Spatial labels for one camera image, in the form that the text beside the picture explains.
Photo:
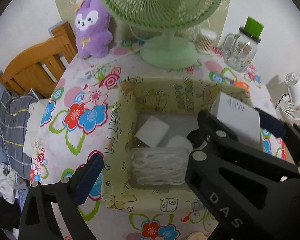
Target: white cloth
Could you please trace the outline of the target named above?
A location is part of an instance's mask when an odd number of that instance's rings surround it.
[[[0,164],[0,192],[5,201],[14,204],[16,192],[14,185],[17,181],[17,173],[10,165]]]
[[[34,156],[35,141],[37,139],[40,122],[49,99],[41,99],[29,106],[30,117],[27,124],[23,152],[30,158]]]
[[[19,239],[19,229],[14,228],[12,234],[16,239]]]

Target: white yarn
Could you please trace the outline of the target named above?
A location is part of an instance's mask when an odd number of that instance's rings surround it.
[[[189,160],[182,147],[132,149],[132,172],[140,185],[181,185]]]

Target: white sponge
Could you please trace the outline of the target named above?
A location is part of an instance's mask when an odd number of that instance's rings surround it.
[[[140,141],[149,147],[157,147],[169,129],[169,125],[154,116],[144,123],[135,134]]]

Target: white cotton ball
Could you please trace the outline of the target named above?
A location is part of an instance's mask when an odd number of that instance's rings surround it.
[[[166,147],[183,147],[188,151],[188,153],[191,153],[193,151],[192,143],[187,138],[180,135],[172,137],[168,141]]]

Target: fan stand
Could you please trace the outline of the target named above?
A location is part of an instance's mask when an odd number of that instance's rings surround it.
[[[173,31],[149,39],[140,55],[148,64],[163,69],[182,69],[198,61],[194,43],[175,37]]]

